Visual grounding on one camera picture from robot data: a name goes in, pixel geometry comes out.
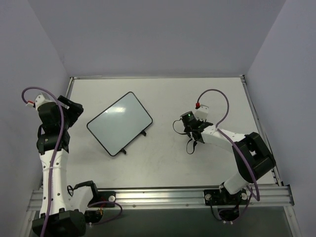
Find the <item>black framed small whiteboard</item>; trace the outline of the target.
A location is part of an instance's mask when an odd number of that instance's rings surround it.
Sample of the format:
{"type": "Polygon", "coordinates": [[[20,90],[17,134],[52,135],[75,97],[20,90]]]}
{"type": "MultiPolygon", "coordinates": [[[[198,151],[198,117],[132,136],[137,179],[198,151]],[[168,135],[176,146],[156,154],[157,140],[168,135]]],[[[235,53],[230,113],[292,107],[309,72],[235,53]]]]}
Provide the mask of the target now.
{"type": "Polygon", "coordinates": [[[114,157],[126,154],[125,147],[137,136],[146,136],[145,130],[153,123],[153,118],[130,91],[98,114],[86,125],[88,131],[114,157]]]}

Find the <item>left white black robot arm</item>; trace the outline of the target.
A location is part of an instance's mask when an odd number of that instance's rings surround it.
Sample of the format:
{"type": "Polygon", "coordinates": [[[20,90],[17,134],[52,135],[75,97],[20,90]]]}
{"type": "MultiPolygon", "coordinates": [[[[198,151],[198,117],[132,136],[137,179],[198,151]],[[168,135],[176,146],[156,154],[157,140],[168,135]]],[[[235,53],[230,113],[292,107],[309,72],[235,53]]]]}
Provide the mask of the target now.
{"type": "Polygon", "coordinates": [[[86,232],[84,213],[99,203],[100,195],[92,181],[74,188],[67,185],[67,161],[70,135],[68,130],[83,113],[81,104],[60,96],[58,101],[46,93],[35,99],[41,125],[37,149],[42,165],[42,205],[32,230],[39,237],[81,237],[86,232]]]}

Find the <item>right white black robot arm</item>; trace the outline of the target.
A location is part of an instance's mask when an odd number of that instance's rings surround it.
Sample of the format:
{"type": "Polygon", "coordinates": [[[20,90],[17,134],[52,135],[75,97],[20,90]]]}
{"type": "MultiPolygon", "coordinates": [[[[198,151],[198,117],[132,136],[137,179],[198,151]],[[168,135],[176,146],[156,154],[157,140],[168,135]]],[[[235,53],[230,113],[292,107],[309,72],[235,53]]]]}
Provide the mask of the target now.
{"type": "Polygon", "coordinates": [[[276,161],[260,134],[239,134],[223,130],[216,125],[199,120],[189,111],[180,116],[183,135],[194,142],[211,144],[232,152],[237,164],[237,173],[221,185],[219,198],[223,203],[232,203],[237,193],[249,184],[254,184],[256,197],[259,196],[257,181],[271,171],[276,161]]]}

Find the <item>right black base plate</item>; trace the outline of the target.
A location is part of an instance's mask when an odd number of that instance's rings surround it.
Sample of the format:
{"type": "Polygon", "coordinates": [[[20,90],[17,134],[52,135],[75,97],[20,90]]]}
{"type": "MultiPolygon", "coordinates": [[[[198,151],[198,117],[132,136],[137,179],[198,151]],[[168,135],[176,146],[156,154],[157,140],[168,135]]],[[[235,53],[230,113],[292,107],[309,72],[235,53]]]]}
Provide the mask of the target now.
{"type": "Polygon", "coordinates": [[[229,194],[224,189],[208,189],[203,191],[205,205],[208,206],[236,206],[246,205],[248,196],[245,189],[236,194],[229,194]]]}

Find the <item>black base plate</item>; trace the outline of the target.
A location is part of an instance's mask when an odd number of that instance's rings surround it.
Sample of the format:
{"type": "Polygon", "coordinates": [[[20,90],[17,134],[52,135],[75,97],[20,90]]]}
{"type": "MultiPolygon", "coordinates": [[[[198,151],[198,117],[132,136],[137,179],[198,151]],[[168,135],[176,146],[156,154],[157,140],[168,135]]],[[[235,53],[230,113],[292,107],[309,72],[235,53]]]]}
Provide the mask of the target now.
{"type": "Polygon", "coordinates": [[[115,191],[99,191],[98,197],[95,202],[102,202],[97,205],[97,207],[112,208],[115,205],[112,204],[116,201],[115,191]]]}
{"type": "Polygon", "coordinates": [[[246,205],[248,196],[245,189],[236,194],[229,194],[224,189],[208,189],[203,191],[205,205],[208,206],[236,206],[246,205]]]}

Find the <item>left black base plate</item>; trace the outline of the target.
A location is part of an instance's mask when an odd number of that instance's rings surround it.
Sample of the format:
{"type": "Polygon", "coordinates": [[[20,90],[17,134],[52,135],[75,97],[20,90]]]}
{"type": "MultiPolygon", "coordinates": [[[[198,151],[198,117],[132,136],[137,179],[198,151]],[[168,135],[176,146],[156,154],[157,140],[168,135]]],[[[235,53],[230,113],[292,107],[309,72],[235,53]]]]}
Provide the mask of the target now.
{"type": "Polygon", "coordinates": [[[98,197],[95,202],[102,202],[97,205],[97,207],[112,208],[115,205],[112,204],[116,201],[115,191],[99,191],[98,197]]]}

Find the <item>aluminium front rail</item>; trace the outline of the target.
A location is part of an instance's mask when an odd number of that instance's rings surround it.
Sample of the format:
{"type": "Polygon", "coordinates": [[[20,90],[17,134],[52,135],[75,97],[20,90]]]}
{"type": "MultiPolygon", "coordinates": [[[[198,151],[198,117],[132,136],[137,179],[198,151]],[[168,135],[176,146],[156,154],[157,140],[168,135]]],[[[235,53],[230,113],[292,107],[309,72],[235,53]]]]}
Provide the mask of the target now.
{"type": "MultiPolygon", "coordinates": [[[[205,204],[212,196],[205,190],[214,186],[140,188],[140,189],[100,189],[100,192],[115,192],[115,201],[124,210],[128,209],[198,209],[207,208],[205,204]]],[[[260,201],[251,198],[249,207],[293,206],[294,200],[289,186],[276,184],[259,185],[260,201]]]]}

